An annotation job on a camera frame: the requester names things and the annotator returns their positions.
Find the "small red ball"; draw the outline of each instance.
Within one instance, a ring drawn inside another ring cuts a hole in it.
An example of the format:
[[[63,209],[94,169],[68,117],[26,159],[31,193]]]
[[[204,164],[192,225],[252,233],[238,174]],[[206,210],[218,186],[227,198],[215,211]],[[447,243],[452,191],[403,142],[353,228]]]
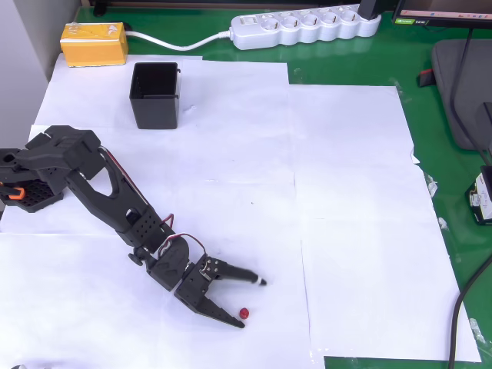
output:
[[[246,308],[246,307],[243,307],[240,311],[239,311],[239,317],[241,319],[248,319],[249,317],[249,310]]]

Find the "black container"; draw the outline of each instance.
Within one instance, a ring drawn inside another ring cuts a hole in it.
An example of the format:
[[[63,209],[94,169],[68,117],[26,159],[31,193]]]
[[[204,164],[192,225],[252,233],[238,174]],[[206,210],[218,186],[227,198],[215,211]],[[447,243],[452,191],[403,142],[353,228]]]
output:
[[[178,64],[136,63],[130,102],[140,129],[178,127]]]

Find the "black robotic arm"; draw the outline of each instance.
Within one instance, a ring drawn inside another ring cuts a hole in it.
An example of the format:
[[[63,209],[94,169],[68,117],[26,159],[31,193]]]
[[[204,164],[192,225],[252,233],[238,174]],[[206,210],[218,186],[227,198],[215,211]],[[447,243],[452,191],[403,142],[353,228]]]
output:
[[[194,264],[186,240],[175,234],[148,203],[111,152],[93,131],[51,126],[34,137],[24,150],[0,149],[0,200],[35,212],[63,199],[68,187],[80,202],[133,247],[128,256],[145,263],[148,274],[198,314],[243,328],[244,323],[218,307],[205,294],[214,280],[232,278],[259,285],[254,272],[231,266],[204,253]],[[106,168],[109,196],[89,183]]]

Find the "power outlet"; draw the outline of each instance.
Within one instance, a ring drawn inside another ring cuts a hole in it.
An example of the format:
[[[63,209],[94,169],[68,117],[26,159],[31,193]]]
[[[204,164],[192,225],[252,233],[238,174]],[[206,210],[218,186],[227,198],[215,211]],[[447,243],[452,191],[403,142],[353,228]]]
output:
[[[241,15],[232,19],[229,31],[241,50],[373,36],[381,16],[368,21],[359,16],[358,9],[356,4]]]

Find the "white wall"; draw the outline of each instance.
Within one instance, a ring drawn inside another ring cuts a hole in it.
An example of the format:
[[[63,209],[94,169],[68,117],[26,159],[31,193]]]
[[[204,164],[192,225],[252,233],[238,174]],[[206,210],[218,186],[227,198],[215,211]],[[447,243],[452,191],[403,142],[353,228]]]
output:
[[[39,62],[48,79],[60,52],[60,36],[72,22],[80,0],[14,0]]]
[[[23,147],[80,0],[1,0],[0,148]]]

